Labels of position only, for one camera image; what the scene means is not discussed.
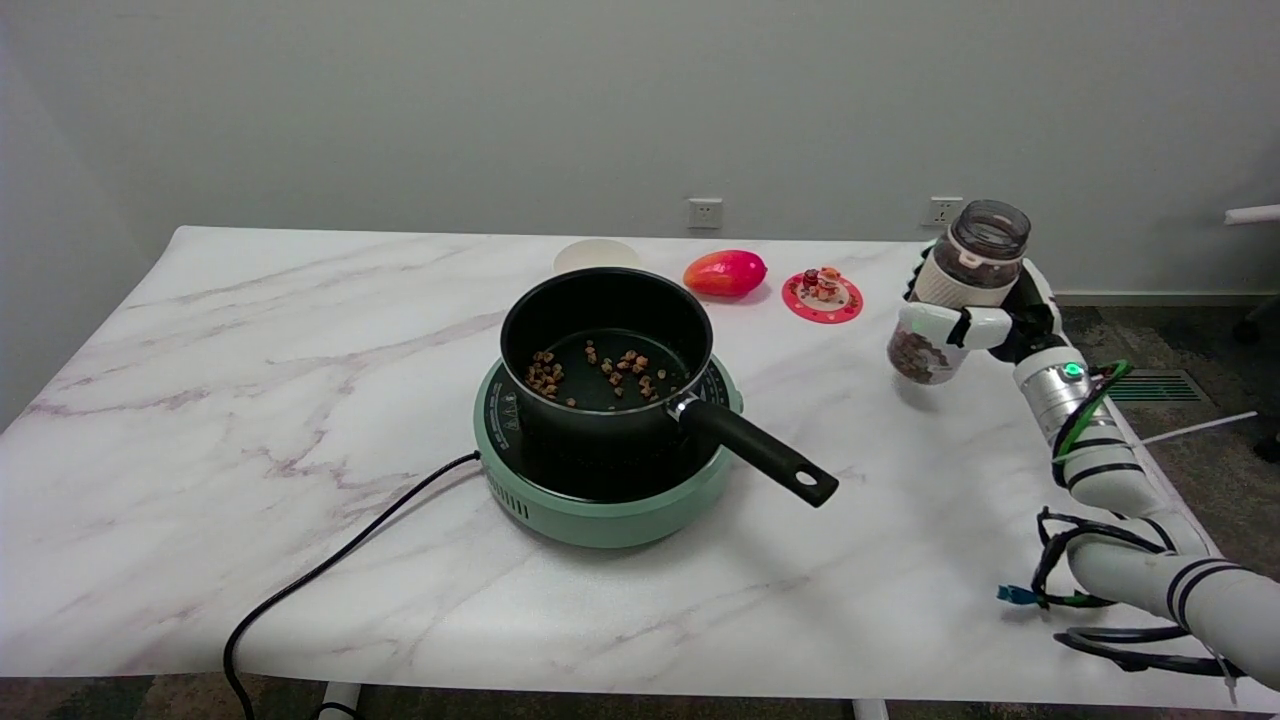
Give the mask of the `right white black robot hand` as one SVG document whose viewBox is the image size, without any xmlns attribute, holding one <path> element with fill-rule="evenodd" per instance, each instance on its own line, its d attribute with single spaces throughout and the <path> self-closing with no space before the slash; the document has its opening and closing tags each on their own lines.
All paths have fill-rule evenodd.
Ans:
<svg viewBox="0 0 1280 720">
<path fill-rule="evenodd" d="M 1056 297 L 1041 270 L 1027 259 L 1000 306 L 952 309 L 911 300 L 900 310 L 899 329 L 942 352 L 951 369 L 979 351 L 1018 365 L 1068 346 Z"/>
</svg>

